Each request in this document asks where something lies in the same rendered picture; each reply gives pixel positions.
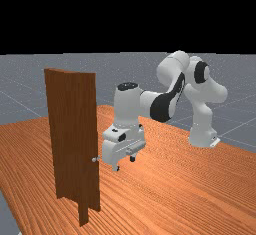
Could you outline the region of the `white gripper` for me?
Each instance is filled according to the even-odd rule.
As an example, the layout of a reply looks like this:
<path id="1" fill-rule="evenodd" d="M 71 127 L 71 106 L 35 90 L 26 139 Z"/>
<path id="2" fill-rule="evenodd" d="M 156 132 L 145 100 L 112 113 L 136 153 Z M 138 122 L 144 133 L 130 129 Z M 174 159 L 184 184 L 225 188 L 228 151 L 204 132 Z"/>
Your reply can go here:
<path id="1" fill-rule="evenodd" d="M 119 171 L 118 162 L 130 157 L 135 162 L 138 152 L 146 146 L 142 124 L 121 128 L 112 124 L 103 132 L 102 161 L 112 166 L 112 171 Z"/>

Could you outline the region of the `brown door leaf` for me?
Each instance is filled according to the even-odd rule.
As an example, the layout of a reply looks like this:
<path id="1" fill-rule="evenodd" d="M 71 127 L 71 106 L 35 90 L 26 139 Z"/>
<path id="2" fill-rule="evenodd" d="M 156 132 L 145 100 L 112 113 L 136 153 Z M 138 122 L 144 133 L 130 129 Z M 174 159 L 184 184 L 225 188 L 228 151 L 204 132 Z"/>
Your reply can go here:
<path id="1" fill-rule="evenodd" d="M 96 75 L 45 70 L 56 194 L 81 213 L 99 207 Z"/>

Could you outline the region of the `brown door frame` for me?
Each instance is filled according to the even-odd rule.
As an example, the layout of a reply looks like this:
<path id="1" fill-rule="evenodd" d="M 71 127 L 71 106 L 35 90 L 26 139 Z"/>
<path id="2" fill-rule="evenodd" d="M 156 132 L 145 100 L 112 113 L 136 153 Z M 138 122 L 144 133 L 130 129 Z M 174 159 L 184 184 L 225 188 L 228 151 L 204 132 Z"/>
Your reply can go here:
<path id="1" fill-rule="evenodd" d="M 74 82 L 77 73 L 53 68 L 44 70 L 53 166 L 58 199 L 65 197 L 78 204 L 79 225 L 89 220 L 84 178 L 84 147 Z"/>

